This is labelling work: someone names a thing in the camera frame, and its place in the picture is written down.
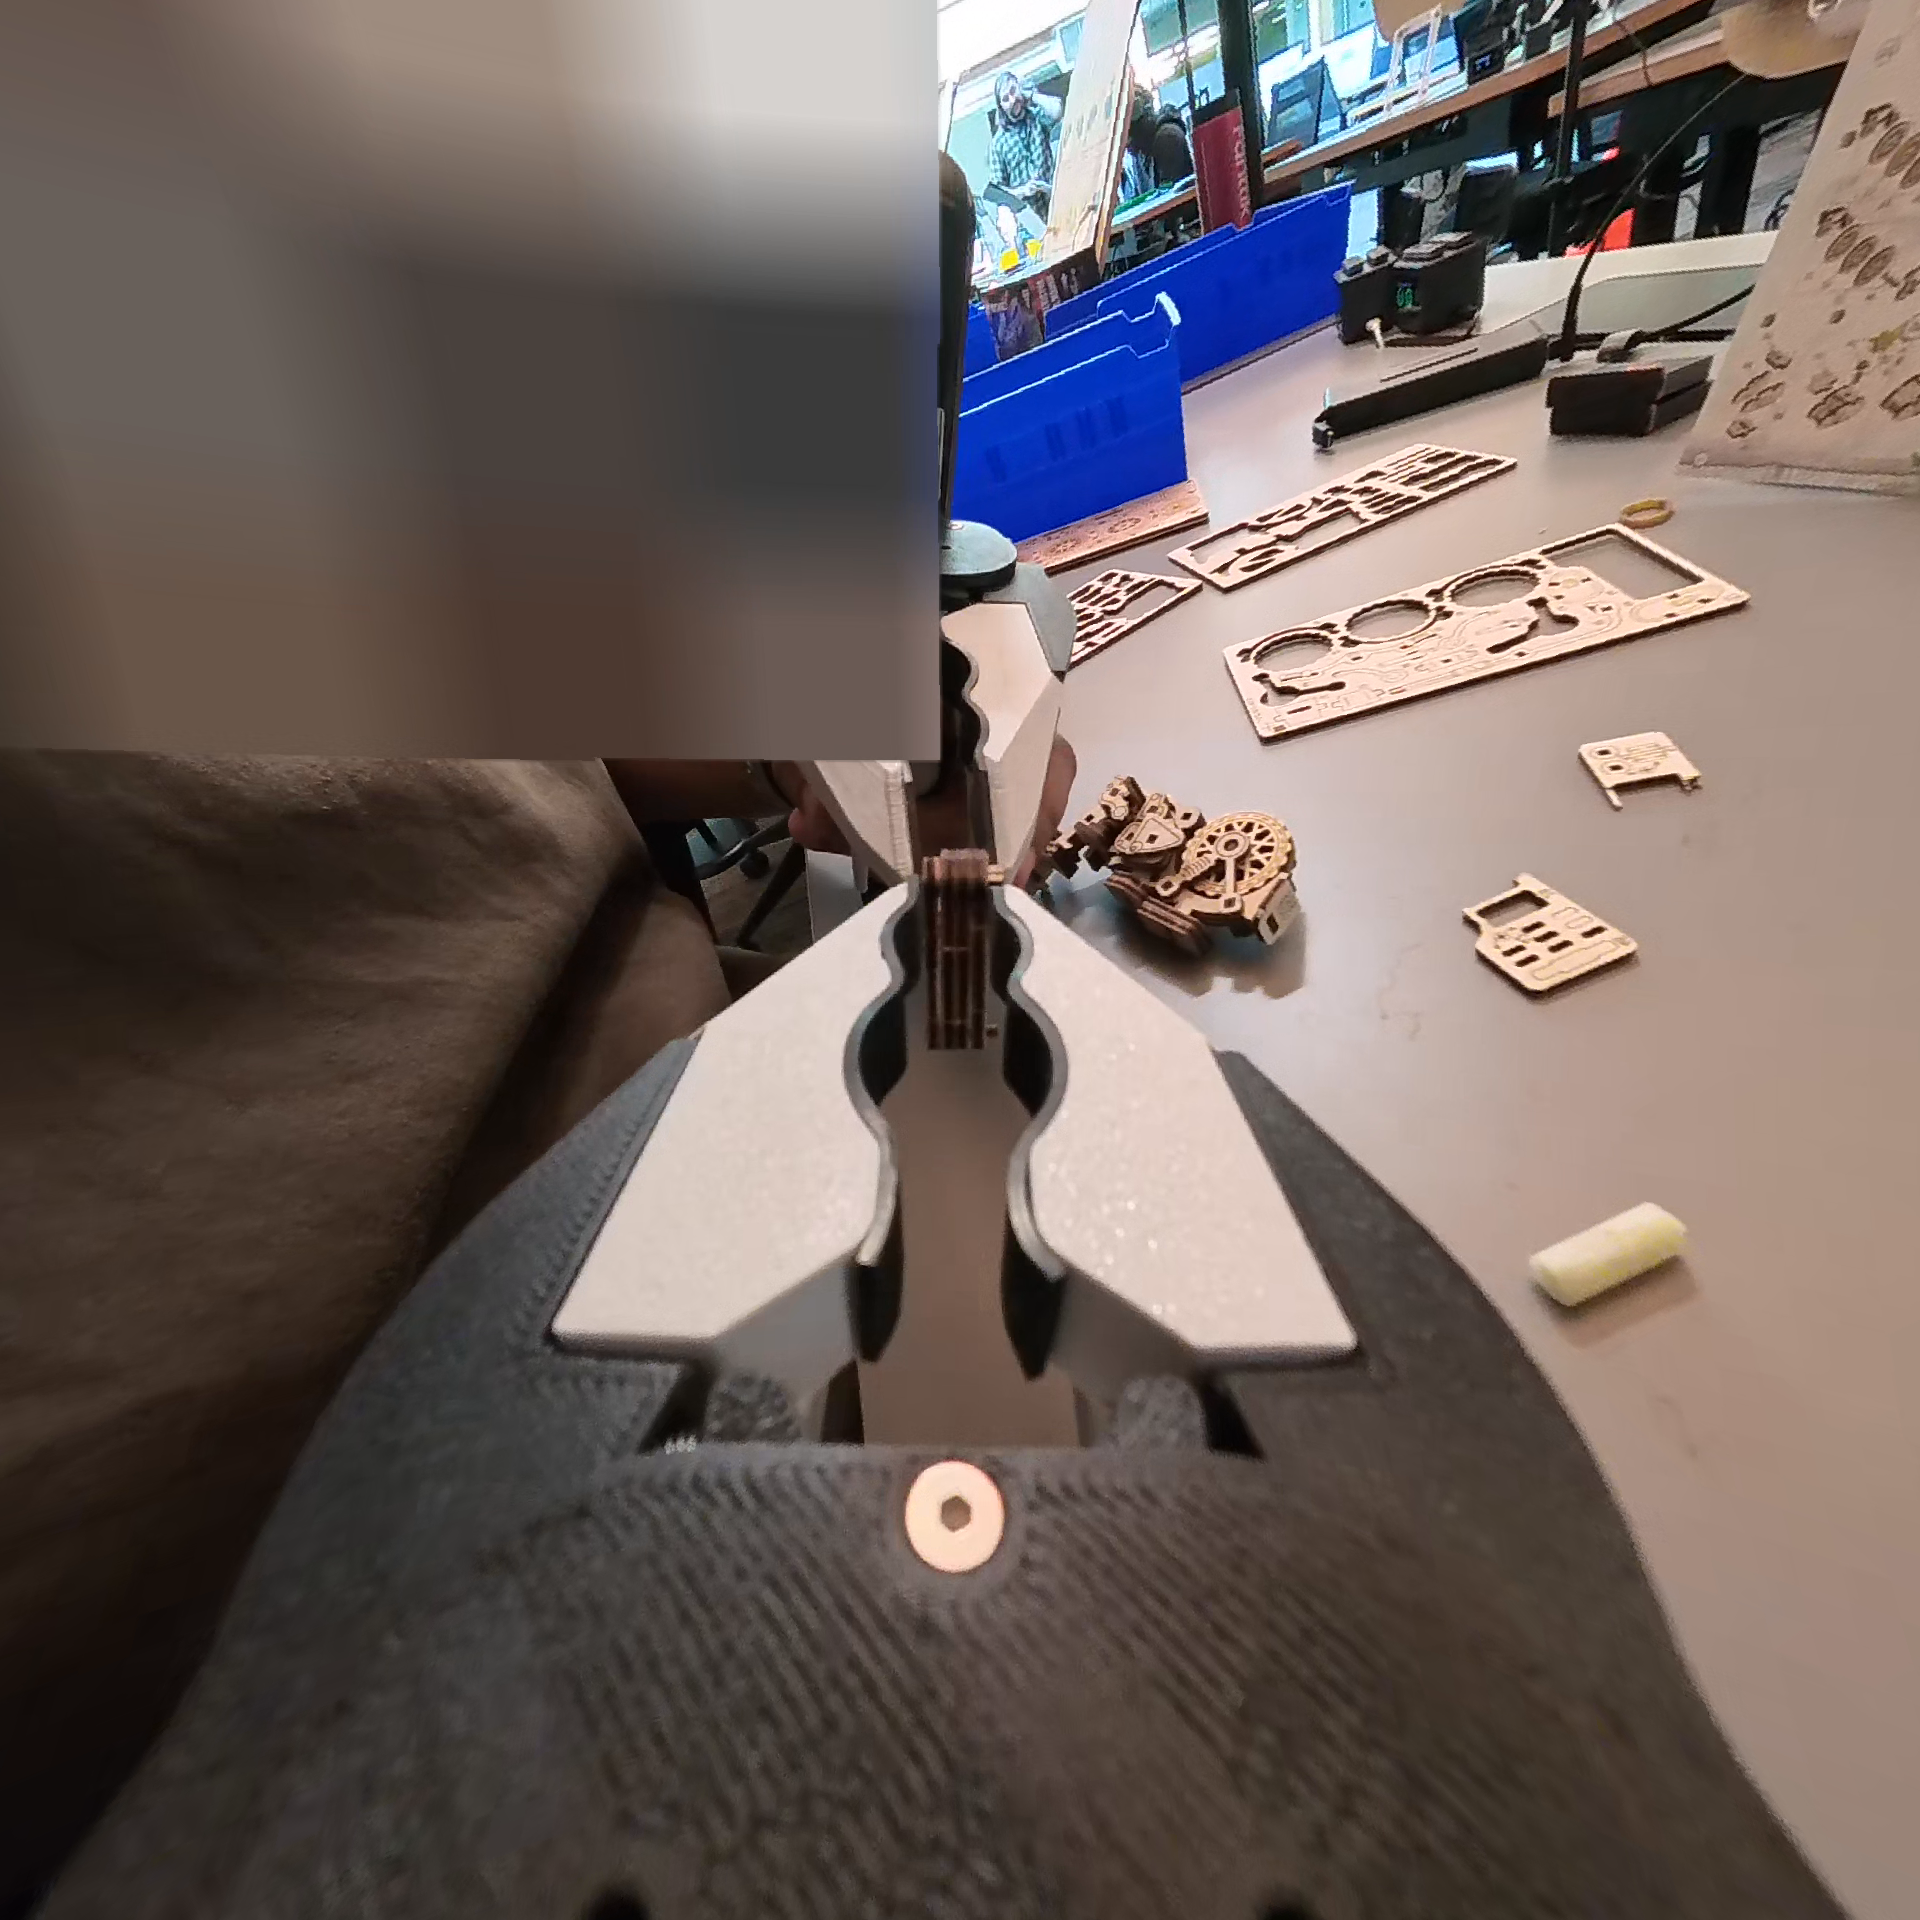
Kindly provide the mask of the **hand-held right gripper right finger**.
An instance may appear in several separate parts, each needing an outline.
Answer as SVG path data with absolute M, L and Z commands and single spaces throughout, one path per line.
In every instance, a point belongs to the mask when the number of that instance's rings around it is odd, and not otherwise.
M 1350 1317 L 1228 1063 L 1021 894 L 995 896 L 1005 1171 L 1000 1320 L 1023 1376 L 1115 1404 L 1147 1376 L 1343 1363 Z

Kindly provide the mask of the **black box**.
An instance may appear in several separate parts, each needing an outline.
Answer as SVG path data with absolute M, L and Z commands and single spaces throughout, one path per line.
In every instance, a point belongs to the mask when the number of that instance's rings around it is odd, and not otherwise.
M 1628 359 L 1554 374 L 1544 388 L 1554 438 L 1646 438 L 1685 420 L 1712 390 L 1712 355 Z

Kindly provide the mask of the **wooden gear model assembly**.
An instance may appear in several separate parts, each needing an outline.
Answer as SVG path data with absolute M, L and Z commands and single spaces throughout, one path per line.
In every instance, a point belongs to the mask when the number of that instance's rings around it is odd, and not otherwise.
M 1120 774 L 1047 846 L 1039 876 L 1090 867 L 1134 923 L 1200 956 L 1215 933 L 1279 944 L 1303 907 L 1296 864 L 1283 819 L 1256 808 L 1204 815 Z

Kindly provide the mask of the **wooden sheet with round holes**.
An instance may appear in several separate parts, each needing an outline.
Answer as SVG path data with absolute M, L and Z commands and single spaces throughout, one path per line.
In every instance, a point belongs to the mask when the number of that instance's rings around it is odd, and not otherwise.
M 1277 741 L 1678 632 L 1749 602 L 1743 588 L 1608 520 L 1235 643 L 1223 664 L 1255 733 Z

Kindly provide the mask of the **long workbench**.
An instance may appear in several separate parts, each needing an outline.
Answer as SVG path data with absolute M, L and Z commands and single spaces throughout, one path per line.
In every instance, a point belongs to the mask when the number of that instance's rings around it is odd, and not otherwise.
M 1591 15 L 1581 40 L 1581 64 L 1604 69 L 1651 45 L 1656 29 L 1674 20 L 1698 23 L 1707 12 L 1706 2 L 1643 2 L 1606 6 Z M 1355 127 L 1327 134 L 1308 149 L 1287 151 L 1275 146 L 1263 152 L 1263 191 L 1285 196 L 1296 189 L 1312 191 L 1312 176 L 1334 171 L 1352 155 L 1375 152 L 1406 144 L 1415 133 L 1432 126 L 1450 127 L 1466 116 L 1502 102 L 1515 94 L 1544 88 L 1550 95 L 1565 87 L 1571 35 L 1560 32 L 1534 54 L 1503 64 L 1500 74 L 1480 80 L 1451 76 L 1429 84 L 1420 98 L 1394 102 Z

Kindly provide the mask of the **white wax cylinder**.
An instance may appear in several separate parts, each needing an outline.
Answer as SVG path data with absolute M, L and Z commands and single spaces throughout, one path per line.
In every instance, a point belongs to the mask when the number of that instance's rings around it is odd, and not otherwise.
M 1527 1275 L 1550 1302 L 1580 1309 L 1683 1256 L 1687 1248 L 1687 1226 L 1663 1206 L 1640 1203 L 1532 1254 Z

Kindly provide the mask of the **white table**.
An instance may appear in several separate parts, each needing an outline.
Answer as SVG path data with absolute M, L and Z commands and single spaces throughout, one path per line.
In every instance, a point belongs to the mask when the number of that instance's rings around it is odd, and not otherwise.
M 1581 264 L 1589 275 L 1580 290 L 1578 332 L 1606 336 L 1674 325 L 1751 287 L 1778 238 L 1776 231 L 1743 231 L 1595 255 L 1503 261 L 1486 275 L 1480 332 L 1534 320 L 1541 332 L 1557 333 Z

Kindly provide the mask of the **long black bar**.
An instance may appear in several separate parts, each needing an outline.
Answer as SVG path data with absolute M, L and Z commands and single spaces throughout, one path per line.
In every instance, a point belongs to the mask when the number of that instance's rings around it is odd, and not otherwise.
M 1557 339 L 1536 326 L 1502 326 L 1418 365 L 1394 368 L 1370 386 L 1327 390 L 1310 424 L 1312 447 L 1330 450 L 1370 429 L 1525 386 L 1547 368 L 1551 348 Z

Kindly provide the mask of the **black chair base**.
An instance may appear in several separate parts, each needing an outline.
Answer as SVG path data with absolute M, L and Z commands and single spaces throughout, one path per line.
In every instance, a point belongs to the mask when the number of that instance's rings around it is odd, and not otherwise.
M 787 956 L 808 941 L 807 855 L 783 815 L 702 820 L 685 848 L 723 946 Z

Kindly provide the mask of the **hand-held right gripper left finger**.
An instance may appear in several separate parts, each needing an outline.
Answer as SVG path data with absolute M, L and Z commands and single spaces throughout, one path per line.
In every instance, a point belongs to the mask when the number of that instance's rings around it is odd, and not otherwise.
M 860 1363 L 902 1306 L 895 1136 L 918 887 L 898 884 L 709 1022 L 550 1318 L 562 1354 L 782 1387 L 815 1438 L 872 1436 Z

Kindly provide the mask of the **black battery charger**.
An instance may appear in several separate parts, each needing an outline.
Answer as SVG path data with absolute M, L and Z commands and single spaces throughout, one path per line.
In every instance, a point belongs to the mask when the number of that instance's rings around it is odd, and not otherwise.
M 1334 272 L 1334 333 L 1343 346 L 1468 339 L 1484 303 L 1487 243 L 1440 231 L 1406 248 L 1371 247 Z

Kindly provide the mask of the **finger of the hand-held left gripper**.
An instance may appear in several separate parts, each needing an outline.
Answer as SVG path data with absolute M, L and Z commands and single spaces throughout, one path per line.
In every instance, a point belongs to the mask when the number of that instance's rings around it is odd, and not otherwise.
M 862 884 L 883 891 L 918 874 L 914 766 L 908 758 L 815 758 L 808 790 L 848 844 Z
M 941 823 L 1007 888 L 1031 888 L 1064 826 L 1070 743 L 1063 678 L 1021 602 L 979 602 L 941 620 Z

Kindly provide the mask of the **person's brown clothing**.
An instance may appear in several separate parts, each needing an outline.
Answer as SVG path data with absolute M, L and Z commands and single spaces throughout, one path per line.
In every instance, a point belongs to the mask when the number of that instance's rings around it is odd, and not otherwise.
M 4 754 L 4 1718 L 174 1661 L 314 1405 L 728 1008 L 597 760 Z

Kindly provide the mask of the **small notched wooden piece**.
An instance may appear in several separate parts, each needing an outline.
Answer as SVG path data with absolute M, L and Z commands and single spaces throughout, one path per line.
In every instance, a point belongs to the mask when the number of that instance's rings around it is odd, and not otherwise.
M 1581 743 L 1574 749 L 1612 808 L 1626 806 L 1626 794 L 1654 784 L 1675 784 L 1691 794 L 1703 774 L 1666 731 L 1640 731 Z

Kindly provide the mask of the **grey desk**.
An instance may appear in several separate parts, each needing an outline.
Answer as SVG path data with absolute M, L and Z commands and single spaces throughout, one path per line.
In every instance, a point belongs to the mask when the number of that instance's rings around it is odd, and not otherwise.
M 1852 1916 L 1916 1916 L 1916 500 L 1679 470 L 1687 429 L 1554 438 L 1536 388 L 1316 455 L 1326 333 L 1186 402 L 1213 525 L 1413 442 L 1515 468 L 1070 671 L 1072 806 L 1132 774 L 1283 815 L 1303 923 L 1256 963 L 1063 919 L 1256 1060 L 1471 1274 L 1581 1428 L 1722 1730 Z M 1666 496 L 1747 607 L 1263 743 L 1223 662 Z M 1703 774 L 1612 808 L 1589 741 Z M 1468 904 L 1530 874 L 1630 935 L 1543 999 Z M 1653 1203 L 1687 1253 L 1580 1309 L 1530 1256 Z

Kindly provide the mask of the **printed instruction sheet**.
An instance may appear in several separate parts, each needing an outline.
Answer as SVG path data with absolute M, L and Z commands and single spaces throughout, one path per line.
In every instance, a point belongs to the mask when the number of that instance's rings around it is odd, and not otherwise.
M 1762 275 L 1679 456 L 1691 472 L 1918 492 L 1918 12 L 1855 13 Z

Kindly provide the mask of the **upright wooden board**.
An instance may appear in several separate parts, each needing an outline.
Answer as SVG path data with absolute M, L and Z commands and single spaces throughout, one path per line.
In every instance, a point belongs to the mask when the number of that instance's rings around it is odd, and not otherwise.
M 1059 267 L 1079 253 L 1093 253 L 1094 264 L 1107 259 L 1134 100 L 1139 12 L 1139 2 L 1093 2 L 1084 13 L 1047 199 L 1038 255 L 1043 267 Z

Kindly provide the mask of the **short cut-out wooden sheet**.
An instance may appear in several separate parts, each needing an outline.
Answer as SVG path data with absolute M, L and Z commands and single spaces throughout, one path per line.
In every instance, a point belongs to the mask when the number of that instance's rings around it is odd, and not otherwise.
M 1200 595 L 1195 578 L 1173 578 L 1130 566 L 1107 566 L 1070 595 L 1072 648 L 1070 667 L 1111 648 Z

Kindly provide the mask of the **small slotted wooden piece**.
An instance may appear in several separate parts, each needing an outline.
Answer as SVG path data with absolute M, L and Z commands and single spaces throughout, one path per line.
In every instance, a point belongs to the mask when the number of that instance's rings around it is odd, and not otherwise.
M 1476 958 L 1534 999 L 1626 965 L 1638 951 L 1619 925 L 1530 874 L 1461 916 L 1475 927 Z

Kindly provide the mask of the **red sign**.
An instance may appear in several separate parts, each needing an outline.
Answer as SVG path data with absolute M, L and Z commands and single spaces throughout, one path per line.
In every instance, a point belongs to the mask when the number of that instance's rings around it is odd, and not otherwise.
M 1255 218 L 1240 95 L 1232 87 L 1191 120 L 1194 189 L 1203 234 L 1243 229 Z

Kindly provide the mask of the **long cut-out wooden sheet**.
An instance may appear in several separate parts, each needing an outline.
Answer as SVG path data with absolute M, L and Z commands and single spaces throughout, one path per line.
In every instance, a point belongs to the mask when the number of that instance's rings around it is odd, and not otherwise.
M 1212 525 L 1171 549 L 1168 562 L 1203 586 L 1235 592 L 1512 468 L 1503 455 L 1415 443 L 1256 514 Z

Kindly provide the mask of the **black stand pole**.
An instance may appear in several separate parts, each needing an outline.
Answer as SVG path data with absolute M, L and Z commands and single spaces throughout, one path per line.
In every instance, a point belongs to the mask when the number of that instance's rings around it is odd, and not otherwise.
M 1574 195 L 1578 195 L 1578 168 L 1574 168 L 1574 144 L 1578 144 L 1578 111 L 1580 111 L 1580 88 L 1581 76 L 1587 66 L 1587 40 L 1589 40 L 1589 24 L 1592 15 L 1592 2 L 1568 2 L 1568 54 L 1565 54 L 1565 71 L 1564 71 L 1564 98 L 1560 106 L 1554 109 L 1557 116 L 1557 146 L 1547 180 L 1547 200 L 1550 200 L 1550 221 L 1547 221 L 1547 240 L 1550 247 L 1560 247 L 1565 243 L 1578 240 L 1573 224 L 1574 224 Z M 1551 363 L 1565 363 L 1578 351 L 1578 308 L 1581 298 L 1581 283 L 1587 279 L 1591 253 L 1578 248 L 1578 267 L 1571 282 L 1568 295 L 1564 299 L 1560 320 L 1557 326 L 1557 336 L 1551 348 L 1547 349 L 1547 359 Z

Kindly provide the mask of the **dark wooden sheet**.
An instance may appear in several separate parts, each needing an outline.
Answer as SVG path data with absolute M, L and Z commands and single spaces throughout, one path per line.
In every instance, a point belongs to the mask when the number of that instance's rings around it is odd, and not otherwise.
M 1039 566 L 1051 575 L 1130 554 L 1141 544 L 1171 539 L 1207 520 L 1208 504 L 1204 494 L 1189 478 L 1160 492 L 1084 516 L 1053 532 L 1021 539 L 1018 556 L 1021 565 Z

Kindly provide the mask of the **small wooden model part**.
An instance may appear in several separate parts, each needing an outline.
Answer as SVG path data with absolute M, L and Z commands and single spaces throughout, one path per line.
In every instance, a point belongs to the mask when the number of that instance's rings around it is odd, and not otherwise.
M 986 848 L 948 848 L 922 861 L 922 968 L 925 1045 L 982 1050 L 1000 869 Z

